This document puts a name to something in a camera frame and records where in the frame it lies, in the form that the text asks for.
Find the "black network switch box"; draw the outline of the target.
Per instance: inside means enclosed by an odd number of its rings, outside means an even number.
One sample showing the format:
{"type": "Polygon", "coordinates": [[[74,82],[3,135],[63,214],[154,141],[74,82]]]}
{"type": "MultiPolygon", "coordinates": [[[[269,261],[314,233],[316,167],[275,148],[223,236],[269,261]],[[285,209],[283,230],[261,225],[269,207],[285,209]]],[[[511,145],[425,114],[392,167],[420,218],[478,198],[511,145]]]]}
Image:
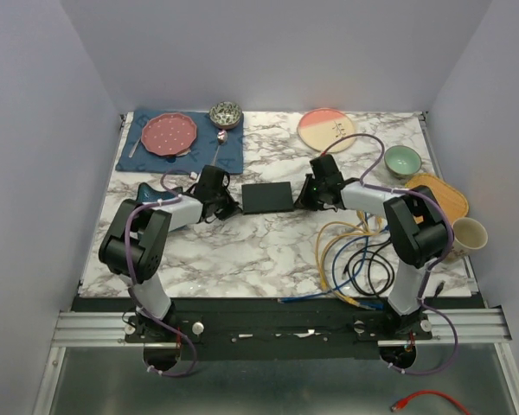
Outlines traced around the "black network switch box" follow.
{"type": "Polygon", "coordinates": [[[243,184],[243,214],[285,213],[294,210],[290,182],[243,184]]]}

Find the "blue ethernet cable long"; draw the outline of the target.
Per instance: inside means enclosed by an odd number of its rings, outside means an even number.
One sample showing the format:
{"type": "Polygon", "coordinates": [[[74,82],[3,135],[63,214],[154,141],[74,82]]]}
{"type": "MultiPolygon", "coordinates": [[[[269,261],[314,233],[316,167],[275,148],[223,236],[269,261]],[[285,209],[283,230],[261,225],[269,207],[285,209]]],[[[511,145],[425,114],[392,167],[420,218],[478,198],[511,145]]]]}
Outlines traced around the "blue ethernet cable long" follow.
{"type": "Polygon", "coordinates": [[[380,310],[381,306],[373,301],[367,301],[365,298],[355,299],[352,281],[354,277],[350,278],[346,268],[347,261],[354,252],[360,250],[359,258],[362,258],[362,252],[369,241],[369,237],[355,237],[338,240],[330,252],[334,254],[330,272],[331,272],[331,287],[334,296],[343,303],[352,306],[359,310],[380,310]]]}

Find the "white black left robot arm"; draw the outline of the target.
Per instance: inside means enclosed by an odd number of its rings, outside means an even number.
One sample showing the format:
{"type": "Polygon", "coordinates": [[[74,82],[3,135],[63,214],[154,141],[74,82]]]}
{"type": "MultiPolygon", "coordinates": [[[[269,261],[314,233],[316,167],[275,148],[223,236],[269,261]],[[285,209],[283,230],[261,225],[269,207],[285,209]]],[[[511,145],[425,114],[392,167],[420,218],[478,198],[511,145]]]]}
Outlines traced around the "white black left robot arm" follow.
{"type": "Polygon", "coordinates": [[[165,188],[148,201],[122,201],[99,247],[99,261],[125,278],[137,312],[146,317],[145,332],[157,342],[175,328],[174,305],[157,272],[170,232],[241,212],[230,195],[229,173],[206,165],[189,189],[165,188]]]}

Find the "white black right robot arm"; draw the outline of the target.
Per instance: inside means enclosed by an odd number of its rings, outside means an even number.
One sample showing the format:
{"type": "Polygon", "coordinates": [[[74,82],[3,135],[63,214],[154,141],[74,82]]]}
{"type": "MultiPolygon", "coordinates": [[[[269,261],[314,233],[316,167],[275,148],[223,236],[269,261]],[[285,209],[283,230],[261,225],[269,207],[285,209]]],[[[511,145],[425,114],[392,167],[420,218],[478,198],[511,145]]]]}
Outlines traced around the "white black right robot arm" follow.
{"type": "Polygon", "coordinates": [[[432,268],[450,250],[453,231],[431,189],[385,188],[345,179],[330,154],[310,160],[297,208],[355,210],[381,216],[399,258],[394,286],[381,316],[382,332],[401,338],[420,319],[432,268]]]}

